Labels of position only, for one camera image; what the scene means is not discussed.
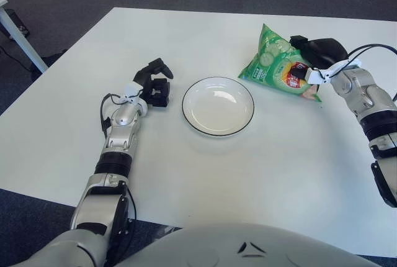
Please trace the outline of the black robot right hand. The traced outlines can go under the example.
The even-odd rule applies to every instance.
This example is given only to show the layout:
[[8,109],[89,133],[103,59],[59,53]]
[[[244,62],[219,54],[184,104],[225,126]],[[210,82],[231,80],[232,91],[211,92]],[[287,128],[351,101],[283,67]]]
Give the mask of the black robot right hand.
[[320,76],[325,78],[325,70],[342,60],[348,59],[346,49],[333,38],[308,40],[301,35],[290,37],[290,44],[300,51],[301,56],[319,70]]

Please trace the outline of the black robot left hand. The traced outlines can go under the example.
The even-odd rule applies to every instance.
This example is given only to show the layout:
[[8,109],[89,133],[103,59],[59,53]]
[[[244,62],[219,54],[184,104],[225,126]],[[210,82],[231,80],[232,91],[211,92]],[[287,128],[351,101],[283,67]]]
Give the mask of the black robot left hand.
[[167,107],[173,73],[161,58],[157,58],[138,71],[133,79],[143,87],[139,97],[153,107]]

